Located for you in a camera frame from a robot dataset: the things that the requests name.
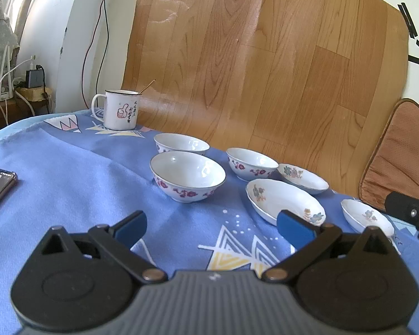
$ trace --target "mug handle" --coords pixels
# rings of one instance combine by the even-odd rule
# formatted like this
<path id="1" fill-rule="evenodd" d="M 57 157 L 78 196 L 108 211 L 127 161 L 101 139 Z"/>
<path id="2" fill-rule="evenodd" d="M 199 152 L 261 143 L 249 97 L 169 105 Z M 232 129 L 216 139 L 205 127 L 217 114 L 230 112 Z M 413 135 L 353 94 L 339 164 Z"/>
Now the mug handle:
<path id="1" fill-rule="evenodd" d="M 104 123 L 104 120 L 102 118 L 97 117 L 96 114 L 95 114 L 95 101 L 98 99 L 99 96 L 107 98 L 105 94 L 97 94 L 93 97 L 93 99 L 92 99 L 92 115 L 93 115 L 93 117 L 95 117 L 96 119 L 98 119 L 99 121 Z"/>

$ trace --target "shallow dish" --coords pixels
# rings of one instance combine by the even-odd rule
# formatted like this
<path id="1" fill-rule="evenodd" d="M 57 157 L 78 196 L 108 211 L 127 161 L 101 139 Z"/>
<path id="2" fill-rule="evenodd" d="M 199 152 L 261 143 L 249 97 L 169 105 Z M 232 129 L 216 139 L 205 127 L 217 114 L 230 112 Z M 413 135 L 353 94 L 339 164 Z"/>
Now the shallow dish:
<path id="1" fill-rule="evenodd" d="M 231 147 L 227 150 L 231 170 L 243 181 L 265 179 L 278 167 L 278 163 L 259 152 Z"/>
<path id="2" fill-rule="evenodd" d="M 377 226 L 387 237 L 394 235 L 394 227 L 378 210 L 354 199 L 341 201 L 343 215 L 355 231 L 362 233 L 368 226 Z"/>
<path id="3" fill-rule="evenodd" d="M 279 164 L 278 171 L 286 183 L 316 195 L 326 191 L 329 184 L 318 175 L 290 164 Z"/>
<path id="4" fill-rule="evenodd" d="M 245 190 L 256 212 L 274 226 L 279 212 L 284 209 L 315 226 L 326 220 L 326 213 L 318 200 L 296 186 L 277 180 L 256 179 L 250 181 Z"/>
<path id="5" fill-rule="evenodd" d="M 150 166 L 160 189 L 181 203 L 210 197 L 226 177 L 217 162 L 192 152 L 163 152 L 152 158 Z"/>
<path id="6" fill-rule="evenodd" d="M 187 151 L 203 155 L 210 146 L 198 138 L 178 133 L 159 133 L 154 137 L 158 152 Z"/>

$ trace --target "blue tablecloth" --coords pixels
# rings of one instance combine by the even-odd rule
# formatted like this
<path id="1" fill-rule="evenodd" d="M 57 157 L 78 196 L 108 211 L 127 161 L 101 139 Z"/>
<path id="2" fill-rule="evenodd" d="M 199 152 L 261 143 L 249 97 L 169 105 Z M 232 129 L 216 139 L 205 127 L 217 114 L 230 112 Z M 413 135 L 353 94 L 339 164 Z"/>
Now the blue tablecloth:
<path id="1" fill-rule="evenodd" d="M 231 171 L 224 152 L 210 149 L 207 154 L 227 173 L 212 197 L 193 204 L 167 197 L 149 169 L 157 153 L 155 134 L 145 127 L 106 130 L 86 111 L 48 118 L 0 141 L 0 168 L 20 179 L 0 203 L 0 335 L 20 328 L 9 290 L 52 225 L 83 232 L 141 209 L 148 229 L 133 251 L 170 276 L 191 268 L 252 269 L 260 275 L 291 254 L 276 227 L 251 207 L 245 182 Z M 341 211 L 344 198 L 331 190 L 317 196 L 327 221 L 353 232 Z M 410 230 L 396 223 L 394 241 L 419 284 L 419 240 Z M 409 327 L 419 335 L 419 305 Z"/>

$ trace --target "wood grain sheet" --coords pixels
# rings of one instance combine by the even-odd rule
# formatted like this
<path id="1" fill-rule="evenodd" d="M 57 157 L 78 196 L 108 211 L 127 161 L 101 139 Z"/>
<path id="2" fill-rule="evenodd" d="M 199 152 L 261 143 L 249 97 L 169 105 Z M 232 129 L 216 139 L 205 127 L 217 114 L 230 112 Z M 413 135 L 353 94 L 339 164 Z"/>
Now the wood grain sheet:
<path id="1" fill-rule="evenodd" d="M 355 38 L 343 89 L 341 106 L 367 116 L 379 78 L 387 28 L 387 4 L 360 0 Z"/>
<path id="2" fill-rule="evenodd" d="M 254 135 L 286 143 L 309 74 L 323 6 L 324 0 L 288 0 Z"/>
<path id="3" fill-rule="evenodd" d="M 343 57 L 351 56 L 359 0 L 326 0 L 317 45 Z"/>
<path id="4" fill-rule="evenodd" d="M 137 0 L 123 87 L 138 123 L 358 184 L 407 73 L 382 0 Z"/>
<path id="5" fill-rule="evenodd" d="M 348 62 L 341 55 L 316 47 L 286 143 L 284 157 L 287 162 L 310 171 L 317 170 L 318 157 L 334 115 Z"/>

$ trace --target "white bowl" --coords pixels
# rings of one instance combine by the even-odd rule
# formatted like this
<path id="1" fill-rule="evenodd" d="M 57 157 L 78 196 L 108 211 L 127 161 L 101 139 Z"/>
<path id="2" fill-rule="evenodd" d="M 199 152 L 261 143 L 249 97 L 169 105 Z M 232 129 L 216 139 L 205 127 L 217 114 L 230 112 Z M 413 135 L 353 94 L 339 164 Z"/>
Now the white bowl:
<path id="1" fill-rule="evenodd" d="M 320 226 L 326 220 L 321 204 L 296 186 L 271 179 L 250 181 L 245 190 L 256 212 L 276 225 L 281 210 L 287 209 L 309 223 Z"/>
<path id="2" fill-rule="evenodd" d="M 354 199 L 341 201 L 344 217 L 355 231 L 362 233 L 368 226 L 377 226 L 387 237 L 394 235 L 394 227 L 378 210 Z"/>
<path id="3" fill-rule="evenodd" d="M 198 138 L 180 135 L 178 133 L 159 133 L 155 135 L 154 141 L 157 144 L 158 152 L 187 151 L 203 155 L 210 149 L 210 146 Z"/>
<path id="4" fill-rule="evenodd" d="M 163 152 L 152 158 L 150 166 L 160 189 L 181 203 L 210 197 L 226 177 L 217 162 L 192 152 Z"/>
<path id="5" fill-rule="evenodd" d="M 309 194 L 320 194 L 329 188 L 329 184 L 321 177 L 298 166 L 279 164 L 278 171 L 286 183 L 292 184 Z"/>
<path id="6" fill-rule="evenodd" d="M 231 170 L 243 181 L 265 179 L 278 167 L 278 163 L 259 152 L 231 147 L 227 150 Z"/>

